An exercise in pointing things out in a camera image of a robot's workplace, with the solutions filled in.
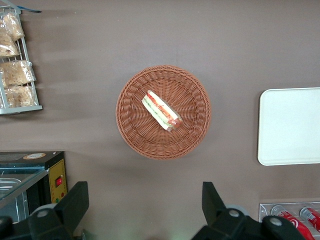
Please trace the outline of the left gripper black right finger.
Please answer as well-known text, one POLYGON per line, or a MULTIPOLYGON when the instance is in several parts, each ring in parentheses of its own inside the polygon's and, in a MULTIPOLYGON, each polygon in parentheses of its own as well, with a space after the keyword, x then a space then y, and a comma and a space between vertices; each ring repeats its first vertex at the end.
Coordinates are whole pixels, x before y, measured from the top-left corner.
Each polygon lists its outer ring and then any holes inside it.
POLYGON ((193 240, 303 240, 288 220, 266 216, 262 222, 236 208, 227 208, 212 182, 202 183, 201 205, 206 225, 193 240))

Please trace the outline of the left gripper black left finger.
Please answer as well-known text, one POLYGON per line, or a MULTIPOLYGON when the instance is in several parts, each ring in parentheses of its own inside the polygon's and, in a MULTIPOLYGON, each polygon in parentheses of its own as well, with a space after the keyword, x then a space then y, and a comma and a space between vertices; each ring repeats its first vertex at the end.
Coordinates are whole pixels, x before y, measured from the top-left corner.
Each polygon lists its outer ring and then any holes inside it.
POLYGON ((54 208, 35 211, 27 219, 13 223, 0 217, 2 240, 73 240, 73 233, 89 208, 86 181, 77 182, 54 208))

